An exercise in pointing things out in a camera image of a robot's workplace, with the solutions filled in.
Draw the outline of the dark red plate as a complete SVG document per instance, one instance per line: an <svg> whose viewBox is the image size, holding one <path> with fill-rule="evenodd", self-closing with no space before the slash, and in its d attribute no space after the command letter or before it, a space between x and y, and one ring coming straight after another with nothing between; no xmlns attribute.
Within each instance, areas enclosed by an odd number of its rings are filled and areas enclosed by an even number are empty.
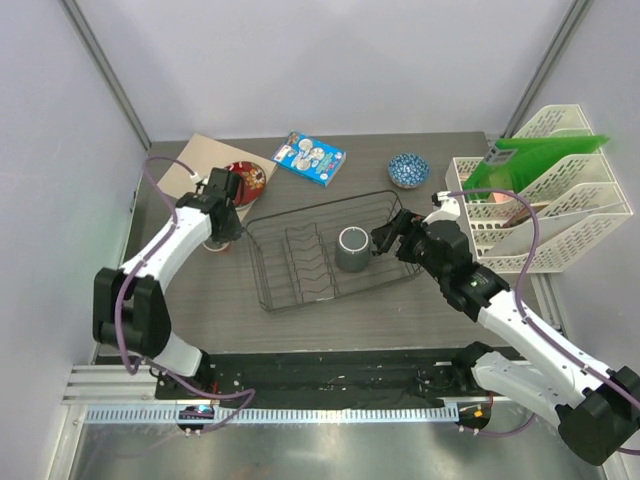
<svg viewBox="0 0 640 480"><path fill-rule="evenodd" d="M239 188L234 205L237 209L251 206L264 192L267 177L264 169L254 162L234 162L226 169L238 174L243 180Z"/></svg>

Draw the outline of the pink mug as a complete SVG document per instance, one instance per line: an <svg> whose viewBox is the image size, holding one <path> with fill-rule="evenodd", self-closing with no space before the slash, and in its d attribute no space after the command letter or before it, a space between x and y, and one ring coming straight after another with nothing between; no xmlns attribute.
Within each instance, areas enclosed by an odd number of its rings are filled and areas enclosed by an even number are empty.
<svg viewBox="0 0 640 480"><path fill-rule="evenodd" d="M202 246L209 252L219 253L225 251L229 246L229 242L208 242L205 241L202 243Z"/></svg>

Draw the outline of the blue red patterned bowl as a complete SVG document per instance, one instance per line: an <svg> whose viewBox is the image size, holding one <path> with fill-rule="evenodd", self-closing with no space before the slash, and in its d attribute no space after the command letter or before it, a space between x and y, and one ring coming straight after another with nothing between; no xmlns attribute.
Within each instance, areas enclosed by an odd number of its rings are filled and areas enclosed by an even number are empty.
<svg viewBox="0 0 640 480"><path fill-rule="evenodd" d="M419 155L403 153L393 157L387 166L392 183L402 189L415 189L430 176L429 164Z"/></svg>

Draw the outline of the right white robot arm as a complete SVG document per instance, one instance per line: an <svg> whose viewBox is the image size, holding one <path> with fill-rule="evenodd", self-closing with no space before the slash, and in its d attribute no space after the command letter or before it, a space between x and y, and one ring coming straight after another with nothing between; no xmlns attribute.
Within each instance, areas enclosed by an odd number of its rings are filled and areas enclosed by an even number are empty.
<svg viewBox="0 0 640 480"><path fill-rule="evenodd" d="M541 320L500 275L473 259L455 221L403 209L372 230L371 240L377 255L397 244L396 257L425 270L450 306L529 362L514 364L475 343L455 360L451 380L457 391L472 395L483 389L519 403L554 426L566 446L594 466L638 432L638 374L628 367L611 369Z"/></svg>

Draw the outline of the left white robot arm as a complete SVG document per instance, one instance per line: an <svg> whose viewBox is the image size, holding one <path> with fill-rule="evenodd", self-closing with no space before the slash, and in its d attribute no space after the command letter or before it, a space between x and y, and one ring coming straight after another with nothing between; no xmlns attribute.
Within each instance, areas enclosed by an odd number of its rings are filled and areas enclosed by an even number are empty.
<svg viewBox="0 0 640 480"><path fill-rule="evenodd" d="M129 356L137 354L178 375L179 388L193 399L212 389L209 355L173 331L165 290L200 244L240 238L234 200L242 184L239 174L212 169L195 191L165 201L168 221L138 254L117 268L101 269L94 278L94 340L118 349L127 366Z"/></svg>

